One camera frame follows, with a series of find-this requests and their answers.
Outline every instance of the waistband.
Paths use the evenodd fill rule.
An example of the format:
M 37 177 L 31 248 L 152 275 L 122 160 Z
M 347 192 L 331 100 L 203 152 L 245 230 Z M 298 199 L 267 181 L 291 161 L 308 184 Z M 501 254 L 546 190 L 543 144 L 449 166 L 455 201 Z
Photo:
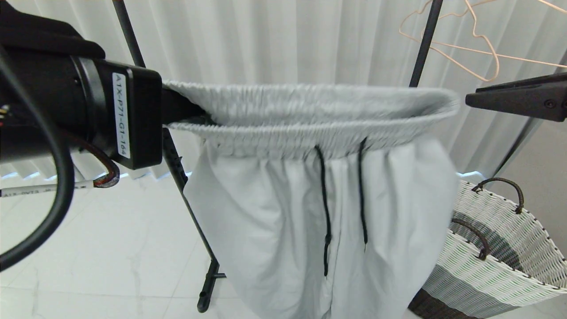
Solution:
M 202 85 L 164 83 L 201 106 L 219 125 L 172 123 L 204 138 L 221 155 L 305 158 L 318 145 L 325 158 L 411 142 L 455 115 L 445 89 L 348 85 Z

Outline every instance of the woven basket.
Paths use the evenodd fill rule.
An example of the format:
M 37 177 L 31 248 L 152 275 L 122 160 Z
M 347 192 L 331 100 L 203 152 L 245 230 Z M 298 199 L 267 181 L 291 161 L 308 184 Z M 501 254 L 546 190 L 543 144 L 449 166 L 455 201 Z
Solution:
M 516 188 L 519 204 L 483 189 Z M 502 178 L 461 181 L 453 223 L 428 281 L 409 306 L 425 319 L 488 318 L 567 293 L 567 261 Z

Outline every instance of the black drawstring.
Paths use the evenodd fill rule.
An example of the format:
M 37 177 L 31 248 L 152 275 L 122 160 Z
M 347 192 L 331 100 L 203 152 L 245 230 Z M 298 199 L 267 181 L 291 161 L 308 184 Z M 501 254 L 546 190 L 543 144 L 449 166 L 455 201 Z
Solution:
M 364 235 L 364 251 L 366 251 L 366 244 L 368 243 L 368 230 L 366 230 L 366 218 L 364 214 L 364 191 L 362 188 L 362 152 L 366 138 L 360 143 L 358 148 L 358 197 L 360 198 L 360 220 L 362 221 L 362 234 Z
M 327 251 L 329 249 L 329 244 L 331 243 L 331 216 L 329 214 L 329 205 L 327 204 L 327 185 L 325 184 L 325 159 L 323 158 L 323 152 L 321 148 L 316 145 L 315 150 L 317 151 L 317 156 L 319 156 L 319 162 L 321 164 L 321 189 L 323 190 L 323 207 L 325 208 L 325 217 L 327 218 L 327 235 L 325 235 L 325 253 L 323 254 L 323 265 L 325 267 L 325 277 L 329 273 L 329 260 L 327 258 Z
M 362 189 L 362 152 L 364 151 L 364 146 L 366 139 L 362 140 L 358 148 L 358 193 L 360 198 L 360 218 L 362 221 L 362 233 L 364 235 L 364 250 L 366 251 L 366 244 L 368 243 L 368 231 L 366 229 L 366 218 L 364 214 L 364 192 Z M 328 260 L 328 250 L 329 244 L 331 243 L 331 215 L 329 214 L 329 205 L 327 203 L 327 184 L 325 183 L 325 159 L 323 157 L 323 151 L 318 145 L 315 145 L 315 150 L 317 151 L 317 156 L 319 157 L 319 163 L 321 165 L 321 189 L 323 193 L 323 207 L 325 209 L 325 218 L 327 220 L 327 234 L 325 235 L 325 252 L 323 253 L 323 266 L 325 277 L 329 273 L 329 260 Z

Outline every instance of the black metal frame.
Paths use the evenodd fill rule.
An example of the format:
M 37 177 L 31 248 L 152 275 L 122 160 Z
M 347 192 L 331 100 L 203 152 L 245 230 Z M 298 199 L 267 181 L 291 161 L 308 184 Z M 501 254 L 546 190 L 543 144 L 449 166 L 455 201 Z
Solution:
M 130 54 L 132 55 L 132 59 L 134 60 L 134 64 L 137 66 L 141 66 L 143 68 L 146 67 L 146 64 L 143 61 L 142 53 L 140 51 L 138 41 L 136 40 L 136 36 L 134 34 L 134 29 L 132 27 L 132 23 L 130 22 L 130 18 L 128 16 L 128 11 L 126 9 L 126 5 L 123 0 L 112 0 L 114 3 L 114 7 L 116 10 L 116 14 L 118 16 L 118 20 L 120 21 L 120 26 L 122 28 L 122 32 L 124 37 L 126 38 L 126 42 L 128 44 L 128 48 L 130 50 Z M 429 47 L 431 46 L 431 40 L 433 38 L 433 33 L 435 32 L 435 27 L 437 25 L 437 19 L 439 18 L 439 13 L 441 11 L 441 5 L 443 0 L 433 0 L 431 4 L 431 9 L 429 11 L 428 21 L 425 27 L 425 32 L 423 39 L 421 41 L 420 50 L 417 55 L 416 63 L 413 68 L 412 79 L 410 81 L 410 87 L 417 87 L 419 84 L 419 80 L 421 78 L 421 73 L 423 72 L 425 66 L 425 60 L 427 59 L 427 55 L 429 52 Z M 193 211 L 187 201 L 185 195 L 183 195 L 183 188 L 187 183 L 187 176 L 185 175 L 185 170 L 181 164 L 181 158 L 177 153 L 177 149 L 175 148 L 175 144 L 173 139 L 171 138 L 171 134 L 169 129 L 163 129 L 163 158 L 165 159 L 167 166 L 170 169 L 171 176 L 173 177 L 183 200 L 185 201 L 185 205 L 189 210 L 189 214 L 191 214 L 191 218 L 197 227 L 197 231 L 199 232 L 199 236 L 203 240 L 207 252 L 211 258 L 211 263 L 209 266 L 209 270 L 205 275 L 205 283 L 203 285 L 203 289 L 199 294 L 199 301 L 197 303 L 197 310 L 200 313 L 206 312 L 209 309 L 211 296 L 213 294 L 213 289 L 215 282 L 218 278 L 225 278 L 226 275 L 223 273 L 219 273 L 219 263 L 217 258 L 215 257 L 207 238 L 203 234 Z

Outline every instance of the white curtain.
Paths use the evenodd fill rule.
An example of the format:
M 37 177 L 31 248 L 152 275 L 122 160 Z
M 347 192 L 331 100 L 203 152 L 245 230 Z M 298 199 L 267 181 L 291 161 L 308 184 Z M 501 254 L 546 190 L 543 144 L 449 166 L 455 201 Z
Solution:
M 18 10 L 69 22 L 99 43 L 107 59 L 132 63 L 111 0 L 12 0 Z M 164 79 L 203 83 L 351 83 L 408 86 L 419 43 L 398 33 L 403 18 L 421 0 L 126 0 L 148 68 Z M 567 8 L 567 0 L 555 0 Z M 442 15 L 463 12 L 462 0 L 446 0 Z M 567 49 L 567 15 L 537 0 L 498 0 L 475 7 L 477 33 L 487 35 L 500 54 L 560 62 Z M 410 18 L 404 31 L 419 37 L 429 9 Z M 471 35 L 472 18 L 449 16 L 434 39 L 488 50 Z M 440 47 L 485 77 L 492 57 Z M 501 59 L 500 76 L 490 83 L 551 74 L 553 66 Z M 445 87 L 464 96 L 484 85 L 440 54 L 430 51 L 420 86 Z M 434 133 L 461 173 L 489 177 L 508 157 L 528 118 L 463 107 Z M 194 139 L 174 132 L 175 140 Z M 197 155 L 197 141 L 178 143 L 186 169 Z M 79 177 L 103 172 L 88 154 L 77 154 Z M 39 172 L 52 176 L 49 159 L 3 165 L 2 175 Z M 167 172 L 164 164 L 129 171 L 134 177 Z

